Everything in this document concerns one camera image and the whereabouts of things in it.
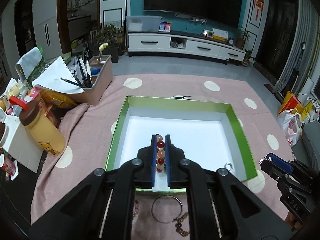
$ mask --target bear illustration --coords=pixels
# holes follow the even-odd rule
[[[55,151],[52,149],[52,146],[50,145],[50,142],[46,142],[44,144],[40,144],[40,146],[51,156],[57,156],[60,154],[60,152]]]

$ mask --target white tv cabinet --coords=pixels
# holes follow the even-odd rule
[[[172,40],[183,43],[184,48],[171,48]],[[244,60],[245,52],[225,42],[216,41],[192,33],[175,32],[170,33],[151,33],[151,32],[130,32],[128,33],[129,56],[143,55],[150,53],[163,53],[167,56],[194,55],[195,57],[207,57],[224,60],[225,64],[230,59],[240,63]]]

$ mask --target metal screw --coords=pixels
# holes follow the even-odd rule
[[[104,169],[102,168],[95,169],[93,172],[93,174],[96,175],[97,177],[101,176],[103,173],[104,173]]]
[[[181,159],[180,164],[183,166],[188,166],[190,164],[190,161],[188,159]]]
[[[226,176],[229,172],[228,172],[228,170],[227,169],[218,169],[218,173],[219,173],[219,175],[221,175],[221,176]]]
[[[142,163],[142,160],[135,158],[132,160],[132,164],[135,166],[139,166]]]

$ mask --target black planter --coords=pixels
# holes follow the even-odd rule
[[[111,43],[107,48],[104,49],[103,55],[111,55],[111,62],[117,63],[119,61],[119,43]]]

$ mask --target red bottle handle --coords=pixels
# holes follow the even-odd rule
[[[22,107],[22,109],[25,111],[27,111],[29,109],[27,104],[25,104],[24,102],[22,102],[19,98],[15,97],[15,96],[11,96],[9,99],[9,102],[12,105],[18,105],[18,106]]]

